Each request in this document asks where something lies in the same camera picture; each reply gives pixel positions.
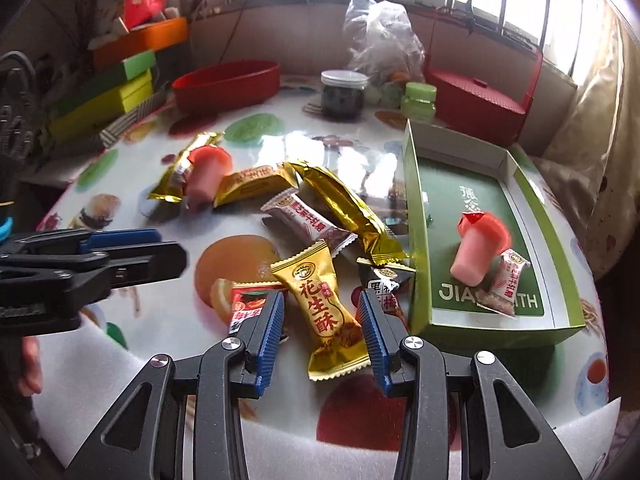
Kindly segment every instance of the white candy wrapper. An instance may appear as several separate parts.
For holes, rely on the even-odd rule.
[[[493,310],[505,316],[515,317],[515,298],[522,269],[531,264],[513,249],[500,254],[500,266],[494,283],[488,292],[478,290],[476,301],[478,306]]]
[[[358,237],[356,233],[336,227],[319,212],[311,209],[298,198],[297,192],[294,187],[286,189],[269,200],[260,210],[291,228],[305,244],[324,240],[332,258]]]

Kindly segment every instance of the floral tablecloth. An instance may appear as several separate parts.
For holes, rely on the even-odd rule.
[[[164,352],[174,359],[201,354],[227,334],[230,284],[270,275],[269,264],[304,247],[277,222],[263,221],[260,206],[270,197],[193,212],[146,198],[175,155],[200,131],[227,131],[220,143],[234,170],[304,158],[324,164],[366,200],[407,243],[401,167],[404,121],[397,112],[366,109],[360,120],[337,123],[313,113],[316,80],[284,77],[279,94],[264,104],[209,118],[185,118],[169,104],[130,129],[92,163],[42,221],[40,229],[158,229],[180,242],[190,264],[178,280],[114,292],[84,312],[143,360]],[[522,164],[549,200],[556,227],[572,237],[573,258],[589,272],[575,237],[533,165]],[[321,208],[316,201],[313,206]],[[362,290],[355,247],[334,259],[342,303],[355,311]],[[600,305],[593,280],[579,280],[587,327],[550,349],[498,352],[551,426],[559,426],[606,404],[608,369]],[[398,449],[403,400],[385,399],[361,370],[331,381],[306,374],[313,344],[296,308],[288,308],[289,339],[278,354],[271,386],[260,400],[242,404],[242,416],[300,436],[369,449]],[[451,419],[452,434],[457,418]],[[459,438],[452,448],[460,446]]]

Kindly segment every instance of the chinese characters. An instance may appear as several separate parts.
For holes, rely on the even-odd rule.
[[[470,187],[460,186],[460,191],[462,192],[462,200],[465,203],[466,210],[473,212],[480,211],[478,197],[476,196],[474,190]]]
[[[511,274],[509,276],[509,281],[507,282],[507,286],[504,288],[504,295],[507,298],[513,298],[513,295],[516,292],[516,288],[518,287],[518,280],[520,279],[520,273],[516,267],[511,269]]]
[[[309,220],[311,227],[313,227],[316,231],[322,232],[326,229],[326,225],[324,224],[324,222],[318,219],[318,216],[314,215],[300,202],[293,200],[289,204],[289,207],[292,208],[293,211],[295,211],[299,216],[302,216],[302,218],[306,218],[307,220]]]
[[[386,314],[392,314],[404,320],[398,299],[392,293],[394,290],[392,282],[389,280],[370,280],[369,283],[367,283],[367,288],[372,288],[373,291],[375,291],[382,310]]]
[[[300,294],[306,298],[308,314],[319,336],[329,336],[334,328],[340,327],[340,321],[335,319],[327,298],[334,295],[328,283],[314,283],[314,280],[305,280],[300,284]]]

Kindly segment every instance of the black cable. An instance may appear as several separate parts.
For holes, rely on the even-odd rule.
[[[218,60],[218,64],[222,63],[222,60],[225,57],[226,51],[229,48],[229,45],[231,44],[231,41],[234,38],[234,35],[236,34],[236,29],[238,28],[238,23],[240,23],[240,18],[242,18],[242,13],[244,12],[244,8],[246,7],[246,3],[249,0],[244,0],[244,2],[242,2],[242,7],[240,7],[240,13],[238,14],[238,19],[236,20],[236,24],[234,25],[234,30],[231,31],[231,36],[229,36],[228,41],[226,42],[225,45],[225,49],[222,51],[222,54],[220,55],[220,59]]]

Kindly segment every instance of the open box lid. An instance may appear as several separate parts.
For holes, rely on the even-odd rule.
[[[443,346],[512,348],[555,344],[584,326],[574,274],[538,186],[511,153],[446,128],[409,121],[404,146],[412,258],[417,267],[412,332]],[[478,287],[449,273],[460,214],[486,210],[509,227],[531,262],[520,279],[516,317],[476,306]]]

